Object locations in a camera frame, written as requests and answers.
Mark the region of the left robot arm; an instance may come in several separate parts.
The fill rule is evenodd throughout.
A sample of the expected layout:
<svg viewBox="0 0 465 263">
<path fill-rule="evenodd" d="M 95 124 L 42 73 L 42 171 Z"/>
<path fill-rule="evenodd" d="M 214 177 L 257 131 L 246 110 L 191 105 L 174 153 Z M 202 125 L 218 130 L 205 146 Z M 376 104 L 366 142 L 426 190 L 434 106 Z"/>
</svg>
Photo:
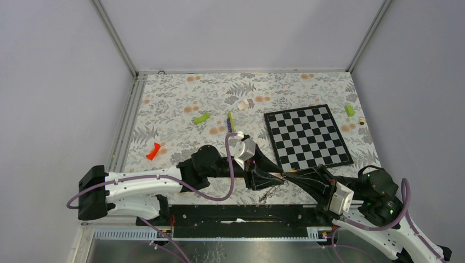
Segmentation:
<svg viewBox="0 0 465 263">
<path fill-rule="evenodd" d="M 108 215 L 135 216 L 164 225 L 170 218 L 168 193 L 198 192 L 208 178 L 243 178 L 249 190 L 282 185 L 284 170 L 252 141 L 241 141 L 234 156 L 220 155 L 204 145 L 175 166 L 140 173 L 115 173 L 96 165 L 78 183 L 78 219 L 91 221 Z"/>
</svg>

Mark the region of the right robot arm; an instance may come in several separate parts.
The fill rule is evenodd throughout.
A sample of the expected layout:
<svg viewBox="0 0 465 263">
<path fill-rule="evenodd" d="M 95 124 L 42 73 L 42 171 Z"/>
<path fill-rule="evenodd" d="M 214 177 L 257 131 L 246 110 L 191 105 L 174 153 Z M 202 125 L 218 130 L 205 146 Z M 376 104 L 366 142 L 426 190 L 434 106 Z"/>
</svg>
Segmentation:
<svg viewBox="0 0 465 263">
<path fill-rule="evenodd" d="M 434 244 L 409 215 L 410 184 L 396 184 L 381 167 L 367 165 L 355 178 L 334 176 L 320 165 L 284 178 L 313 197 L 317 223 L 350 231 L 392 262 L 449 262 L 450 248 Z"/>
</svg>

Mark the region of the large silver keyring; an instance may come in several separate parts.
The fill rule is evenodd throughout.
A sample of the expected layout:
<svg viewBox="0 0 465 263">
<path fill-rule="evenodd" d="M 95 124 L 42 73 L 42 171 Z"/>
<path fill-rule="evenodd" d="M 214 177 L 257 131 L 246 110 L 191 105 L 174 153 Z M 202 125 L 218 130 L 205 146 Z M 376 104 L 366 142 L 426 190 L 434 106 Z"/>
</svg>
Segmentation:
<svg viewBox="0 0 465 263">
<path fill-rule="evenodd" d="M 274 192 L 276 192 L 282 185 L 285 184 L 285 181 L 286 181 L 286 175 L 282 175 L 281 176 L 282 180 L 283 180 L 283 184 L 281 185 L 277 185 L 277 186 L 273 186 L 272 188 L 270 188 L 269 190 L 266 191 L 265 194 L 263 194 L 259 199 L 259 203 L 266 203 L 267 199 L 272 197 L 274 195 Z"/>
</svg>

